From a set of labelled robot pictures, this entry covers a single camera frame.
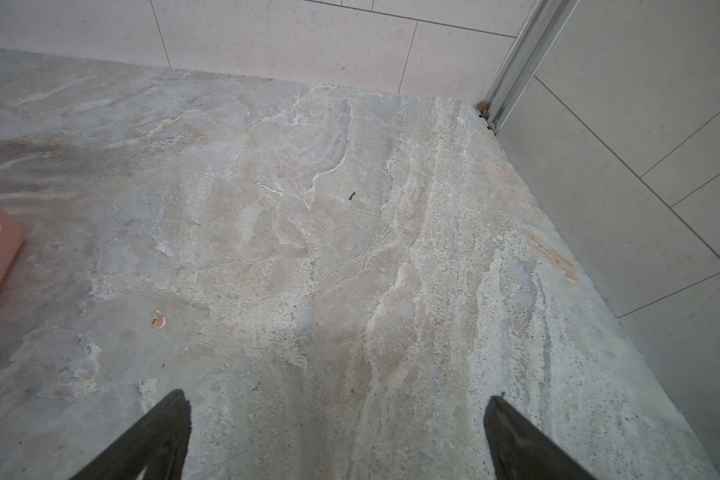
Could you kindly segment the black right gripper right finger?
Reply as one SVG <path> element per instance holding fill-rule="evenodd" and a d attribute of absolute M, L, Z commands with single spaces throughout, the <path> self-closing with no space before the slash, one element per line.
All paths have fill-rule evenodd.
<path fill-rule="evenodd" d="M 499 480 L 594 479 L 501 396 L 490 397 L 483 425 Z"/>

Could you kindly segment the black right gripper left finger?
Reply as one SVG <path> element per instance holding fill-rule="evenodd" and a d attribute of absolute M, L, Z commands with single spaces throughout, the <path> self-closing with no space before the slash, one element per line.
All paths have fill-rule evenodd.
<path fill-rule="evenodd" d="M 191 430 L 190 402 L 174 389 L 72 479 L 179 479 Z"/>

